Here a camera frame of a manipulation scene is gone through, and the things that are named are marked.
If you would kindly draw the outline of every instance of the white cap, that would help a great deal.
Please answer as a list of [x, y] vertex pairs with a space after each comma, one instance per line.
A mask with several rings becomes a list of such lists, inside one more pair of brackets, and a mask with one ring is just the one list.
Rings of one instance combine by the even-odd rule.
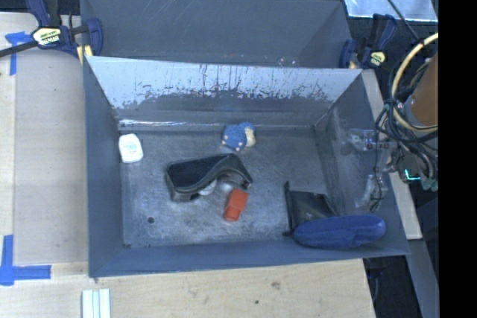
[[144, 156], [141, 142], [136, 134], [126, 134], [119, 137], [119, 153], [123, 163], [138, 162]]

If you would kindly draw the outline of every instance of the red bottle cap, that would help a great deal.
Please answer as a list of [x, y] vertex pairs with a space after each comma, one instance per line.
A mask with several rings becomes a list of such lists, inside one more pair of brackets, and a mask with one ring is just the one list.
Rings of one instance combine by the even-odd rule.
[[240, 213], [245, 209], [248, 193], [238, 188], [230, 192], [229, 200], [225, 206], [224, 219], [227, 221], [237, 221]]

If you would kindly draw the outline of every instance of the green light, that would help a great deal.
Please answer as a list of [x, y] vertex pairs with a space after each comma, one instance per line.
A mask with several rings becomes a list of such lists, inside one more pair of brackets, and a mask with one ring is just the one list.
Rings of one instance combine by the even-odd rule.
[[408, 170], [404, 170], [404, 174], [405, 174], [405, 178], [406, 178], [407, 180], [420, 180], [420, 177], [410, 177]]

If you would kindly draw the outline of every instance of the bin floor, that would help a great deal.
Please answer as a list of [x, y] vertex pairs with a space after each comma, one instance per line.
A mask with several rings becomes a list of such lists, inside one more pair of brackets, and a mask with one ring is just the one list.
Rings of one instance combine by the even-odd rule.
[[245, 210], [223, 219], [228, 194], [214, 191], [190, 202], [173, 202], [165, 183], [170, 162], [232, 152], [216, 128], [136, 132], [144, 158], [121, 164], [124, 244], [131, 247], [279, 240], [288, 230], [283, 186], [326, 193], [311, 127], [257, 128], [256, 145], [237, 155], [253, 178]]

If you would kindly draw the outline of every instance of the yellow clamp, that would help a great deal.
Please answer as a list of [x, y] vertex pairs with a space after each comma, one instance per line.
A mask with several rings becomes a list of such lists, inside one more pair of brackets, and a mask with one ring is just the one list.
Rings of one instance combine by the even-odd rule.
[[80, 59], [80, 64], [83, 65], [83, 55], [87, 54], [88, 56], [94, 56], [92, 53], [91, 45], [86, 44], [86, 45], [79, 45], [76, 48], [78, 52], [78, 58]]

